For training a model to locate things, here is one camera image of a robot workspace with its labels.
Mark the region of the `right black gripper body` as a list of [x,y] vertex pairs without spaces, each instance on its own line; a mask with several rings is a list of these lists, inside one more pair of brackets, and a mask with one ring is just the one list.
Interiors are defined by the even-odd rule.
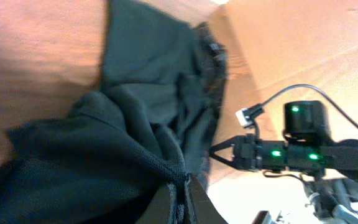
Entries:
[[305,144],[241,136],[233,148],[234,167],[239,170],[318,172],[324,159],[318,149]]

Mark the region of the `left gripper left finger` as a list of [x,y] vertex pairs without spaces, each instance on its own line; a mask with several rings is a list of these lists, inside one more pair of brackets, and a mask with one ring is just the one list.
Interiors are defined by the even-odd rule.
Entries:
[[135,224],[174,224],[177,210],[177,190],[173,184],[158,188],[144,213]]

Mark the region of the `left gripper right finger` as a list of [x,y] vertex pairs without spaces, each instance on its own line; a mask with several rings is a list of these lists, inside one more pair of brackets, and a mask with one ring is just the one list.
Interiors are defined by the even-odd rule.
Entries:
[[209,199],[199,180],[190,174],[185,180],[185,215],[186,224],[227,224]]

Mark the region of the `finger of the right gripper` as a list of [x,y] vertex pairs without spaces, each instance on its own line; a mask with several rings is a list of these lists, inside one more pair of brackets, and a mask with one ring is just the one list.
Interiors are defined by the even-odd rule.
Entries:
[[227,165],[229,167],[234,167],[234,162],[233,162],[234,156],[231,151],[210,152],[209,156],[212,159],[214,159],[224,165]]
[[209,152],[217,152],[217,151],[221,151],[221,150],[233,147],[233,145],[235,145],[235,142],[236,142],[236,140],[234,138],[227,139],[223,142],[220,142],[220,143],[212,146],[209,149]]

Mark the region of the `black t-shirt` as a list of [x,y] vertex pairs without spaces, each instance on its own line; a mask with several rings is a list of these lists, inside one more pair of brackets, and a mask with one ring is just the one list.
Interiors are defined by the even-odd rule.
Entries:
[[136,223],[159,187],[206,190],[226,81],[209,26],[144,3],[113,1],[98,84],[64,118],[5,131],[0,223]]

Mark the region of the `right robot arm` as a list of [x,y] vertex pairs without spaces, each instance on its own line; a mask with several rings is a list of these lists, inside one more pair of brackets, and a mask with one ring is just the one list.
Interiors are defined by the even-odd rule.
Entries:
[[283,140],[263,140],[255,121],[262,105],[236,113],[253,134],[213,146],[213,159],[266,178],[293,177],[303,184],[314,216],[322,223],[358,223],[358,140],[334,142],[320,101],[293,101],[283,107]]

